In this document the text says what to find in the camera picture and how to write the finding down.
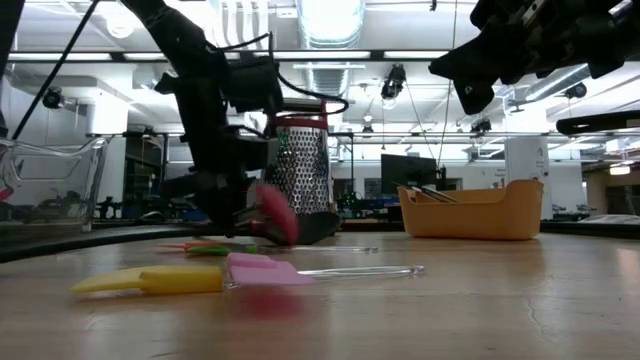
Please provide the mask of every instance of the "table surface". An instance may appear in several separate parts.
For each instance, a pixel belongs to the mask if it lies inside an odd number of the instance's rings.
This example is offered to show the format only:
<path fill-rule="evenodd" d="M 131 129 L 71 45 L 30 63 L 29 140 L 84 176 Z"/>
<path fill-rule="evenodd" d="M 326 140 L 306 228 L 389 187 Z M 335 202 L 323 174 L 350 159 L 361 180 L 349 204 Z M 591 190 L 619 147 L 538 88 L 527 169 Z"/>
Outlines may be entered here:
<path fill-rule="evenodd" d="M 640 242 L 540 235 L 495 242 L 343 233 L 376 254 L 298 253 L 298 269 L 415 264 L 418 278 L 156 296 L 68 292 L 94 274 L 223 259 L 171 239 L 0 265 L 0 358 L 640 358 Z"/>

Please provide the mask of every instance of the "ceiling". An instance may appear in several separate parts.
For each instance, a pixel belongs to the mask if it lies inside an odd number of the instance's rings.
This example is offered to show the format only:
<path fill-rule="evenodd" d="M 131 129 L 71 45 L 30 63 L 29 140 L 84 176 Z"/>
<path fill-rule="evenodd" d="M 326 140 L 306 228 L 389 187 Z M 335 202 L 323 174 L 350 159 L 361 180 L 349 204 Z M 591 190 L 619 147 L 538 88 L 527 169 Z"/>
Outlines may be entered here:
<path fill-rule="evenodd" d="M 229 4 L 224 3 L 223 28 L 229 26 Z M 293 0 L 268 1 L 268 28 L 275 33 L 275 49 L 300 49 L 298 24 Z M 327 17 L 330 18 L 331 4 L 340 4 L 337 0 L 324 0 L 327 3 Z M 242 36 L 243 28 L 242 4 L 238 1 L 237 33 Z M 253 30 L 257 35 L 259 1 L 252 4 Z M 447 50 L 464 44 L 478 34 L 469 22 L 469 14 L 476 1 L 473 0 L 439 0 L 435 12 L 429 7 L 431 1 L 400 0 L 366 0 L 363 30 L 358 45 L 366 50 Z M 205 1 L 172 1 L 171 6 L 178 8 L 183 14 L 203 27 L 210 26 L 213 21 L 211 7 Z M 27 0 L 26 8 L 19 25 L 15 52 L 60 52 L 64 49 L 75 27 L 78 25 L 88 1 L 53 1 Z M 113 36 L 108 23 L 118 22 L 132 27 L 132 33 L 124 38 Z M 231 38 L 229 29 L 223 30 L 226 40 Z M 140 22 L 126 9 L 114 1 L 103 0 L 94 13 L 89 25 L 80 36 L 74 52 L 157 52 L 158 48 Z M 384 119 L 386 132 L 419 131 L 418 121 L 424 130 L 433 134 L 455 132 L 458 129 L 467 132 L 469 124 L 476 117 L 466 117 L 462 111 L 455 91 L 447 79 L 431 75 L 429 62 L 414 61 L 404 63 L 407 72 L 407 83 L 397 98 L 396 106 L 383 110 L 379 96 L 381 80 L 385 78 L 393 62 L 352 63 L 360 66 L 351 71 L 347 99 L 351 106 L 341 121 L 336 124 L 335 131 L 361 131 L 364 116 L 373 117 L 372 123 L 376 132 L 382 131 Z M 294 85 L 305 87 L 304 71 L 295 69 L 299 64 L 283 62 L 282 74 Z M 44 79 L 52 64 L 20 63 L 10 64 L 15 74 L 35 79 Z M 172 96 L 159 95 L 152 90 L 133 89 L 131 74 L 136 68 L 153 66 L 151 64 L 116 64 L 116 63 L 83 63 L 67 64 L 62 67 L 59 76 L 93 76 L 126 95 L 134 105 L 130 112 L 130 123 L 144 123 L 154 126 L 171 126 L 180 123 L 175 100 Z M 555 128 L 555 121 L 570 116 L 587 115 L 612 110 L 632 110 L 640 106 L 633 94 L 640 89 L 637 74 L 640 63 L 630 62 L 624 68 L 598 80 L 586 80 L 588 95 L 581 100 L 574 100 L 570 105 L 565 98 L 549 98 L 535 104 L 536 109 L 546 114 L 546 131 Z M 534 76 L 525 77 L 517 86 L 518 89 L 535 84 Z M 494 91 L 505 92 L 504 86 L 496 84 Z M 298 96 L 284 89 L 285 96 Z M 511 115 L 503 108 L 503 100 L 496 97 L 483 116 L 491 119 L 494 131 L 506 129 L 505 118 Z"/>

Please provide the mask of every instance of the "yellow basket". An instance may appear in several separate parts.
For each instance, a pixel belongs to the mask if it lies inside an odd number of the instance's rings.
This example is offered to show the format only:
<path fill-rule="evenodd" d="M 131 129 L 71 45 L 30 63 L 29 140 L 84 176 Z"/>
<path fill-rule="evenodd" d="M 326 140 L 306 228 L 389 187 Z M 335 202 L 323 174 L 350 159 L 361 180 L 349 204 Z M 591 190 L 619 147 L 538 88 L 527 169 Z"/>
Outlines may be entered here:
<path fill-rule="evenodd" d="M 402 219 L 413 237 L 526 240 L 540 232 L 543 184 L 515 180 L 506 189 L 444 192 L 458 203 L 439 203 L 398 188 Z"/>

